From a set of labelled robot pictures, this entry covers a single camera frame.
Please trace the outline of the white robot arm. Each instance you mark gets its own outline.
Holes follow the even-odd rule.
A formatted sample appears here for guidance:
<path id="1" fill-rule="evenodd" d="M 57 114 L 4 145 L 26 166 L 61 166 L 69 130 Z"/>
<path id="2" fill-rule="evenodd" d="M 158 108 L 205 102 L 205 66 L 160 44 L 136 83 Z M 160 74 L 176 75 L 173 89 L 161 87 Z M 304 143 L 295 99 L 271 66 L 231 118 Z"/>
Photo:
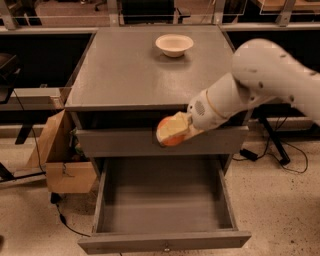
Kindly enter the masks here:
<path id="1" fill-rule="evenodd" d="M 234 52 L 229 73 L 193 97 L 185 112 L 159 123 L 156 138 L 162 145 L 175 146 L 273 99 L 320 124 L 320 74 L 276 43 L 252 39 Z"/>

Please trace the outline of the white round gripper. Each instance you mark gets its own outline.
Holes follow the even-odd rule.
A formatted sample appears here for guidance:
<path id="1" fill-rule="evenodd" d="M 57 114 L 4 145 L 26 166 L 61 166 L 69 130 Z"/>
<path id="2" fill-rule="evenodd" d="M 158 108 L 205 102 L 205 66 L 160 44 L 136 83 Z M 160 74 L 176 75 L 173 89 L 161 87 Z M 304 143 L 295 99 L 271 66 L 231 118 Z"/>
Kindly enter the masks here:
<path id="1" fill-rule="evenodd" d="M 216 129 L 234 115 L 253 109 L 267 101 L 242 86 L 227 73 L 209 88 L 202 90 L 189 102 L 187 112 L 177 112 L 160 121 L 156 130 L 159 143 L 168 143 L 182 137 L 187 141 L 207 130 Z"/>

